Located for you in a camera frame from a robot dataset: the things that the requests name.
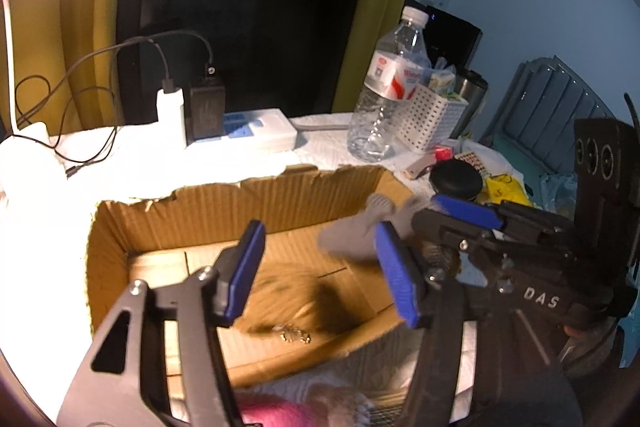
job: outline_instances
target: blue gripper pad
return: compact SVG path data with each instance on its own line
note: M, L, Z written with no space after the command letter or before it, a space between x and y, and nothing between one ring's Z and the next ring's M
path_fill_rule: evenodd
M504 225L504 222L493 209L487 206L458 200L444 194L435 195L433 201L443 209L444 213L460 221L476 225L476 227L487 230L500 230Z
M378 260L398 315L408 327L416 328L420 319L418 305L426 292L424 277L390 222L377 224L375 240Z
M262 260L265 240L264 224L253 220L244 230L238 245L225 248L214 264L213 268L219 272L216 300L223 306L223 310L217 312L228 325L244 312Z

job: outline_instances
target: black speaker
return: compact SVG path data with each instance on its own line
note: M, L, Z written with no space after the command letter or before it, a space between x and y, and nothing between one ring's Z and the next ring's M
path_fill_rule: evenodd
M574 130L574 223L604 282L620 284L640 240L638 134L612 118L576 120Z

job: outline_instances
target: yellow plastic bag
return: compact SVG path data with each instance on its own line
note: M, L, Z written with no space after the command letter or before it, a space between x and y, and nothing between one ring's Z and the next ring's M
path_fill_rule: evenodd
M500 204L504 200L533 206L520 182L509 174L491 176L485 180L486 195L492 203Z

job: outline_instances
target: white storage basket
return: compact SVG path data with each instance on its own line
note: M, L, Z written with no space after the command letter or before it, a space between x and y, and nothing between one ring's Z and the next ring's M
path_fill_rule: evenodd
M425 152L448 138L466 109L466 100L447 100L418 84L398 128L399 139L414 152Z

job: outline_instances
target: desk lamp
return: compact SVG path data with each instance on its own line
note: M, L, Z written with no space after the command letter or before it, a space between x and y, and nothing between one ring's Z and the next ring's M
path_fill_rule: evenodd
M2 8L8 66L9 121L14 136L8 137L0 144L0 184L10 201L31 200L33 197L41 197L43 192L49 192L55 186L60 187L66 181L66 175L52 150L31 140L17 137L29 136L45 143L49 142L47 127L43 122L33 123L22 130L18 129L14 42L9 0L2 0Z

